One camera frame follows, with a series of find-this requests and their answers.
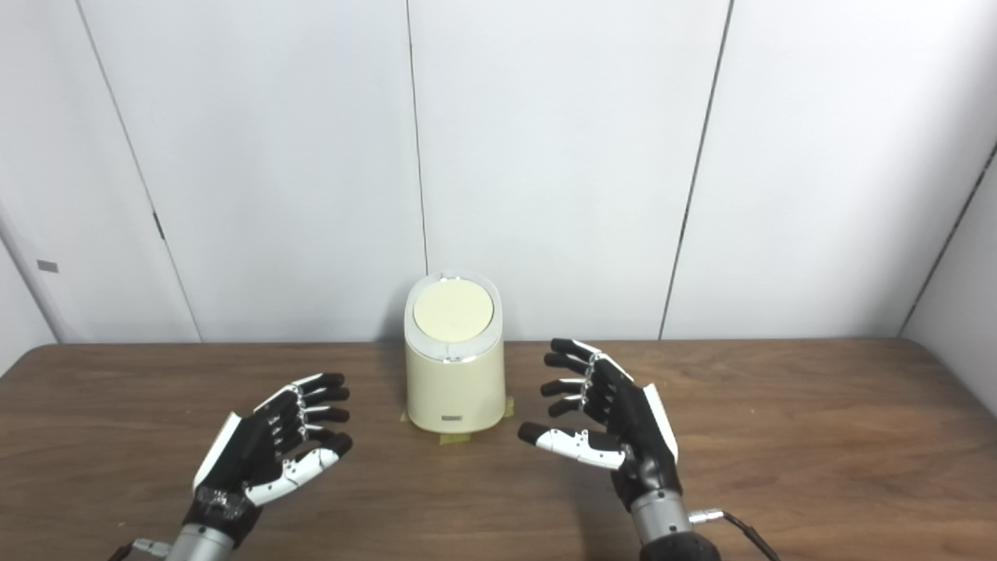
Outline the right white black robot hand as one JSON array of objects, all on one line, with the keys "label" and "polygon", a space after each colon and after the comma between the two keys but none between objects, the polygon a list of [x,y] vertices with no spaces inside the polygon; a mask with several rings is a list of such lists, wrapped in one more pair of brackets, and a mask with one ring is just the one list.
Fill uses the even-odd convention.
[{"label": "right white black robot hand", "polygon": [[542,384],[542,397],[558,398],[548,415],[583,413],[601,429],[524,422],[519,429],[524,443],[609,470],[627,511],[647,494],[683,493],[677,438],[655,384],[640,386],[610,355],[569,338],[551,340],[544,364],[574,372]]}]

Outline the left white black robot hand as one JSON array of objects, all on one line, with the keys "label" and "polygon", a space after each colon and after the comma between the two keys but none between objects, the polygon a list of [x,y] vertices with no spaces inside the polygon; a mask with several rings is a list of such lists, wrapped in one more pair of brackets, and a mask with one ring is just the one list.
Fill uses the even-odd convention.
[{"label": "left white black robot hand", "polygon": [[335,404],[345,377],[320,372],[285,384],[249,415],[231,412],[192,480],[192,504],[170,559],[225,560],[245,543],[266,505],[300,490],[353,446],[327,423],[348,422]]}]

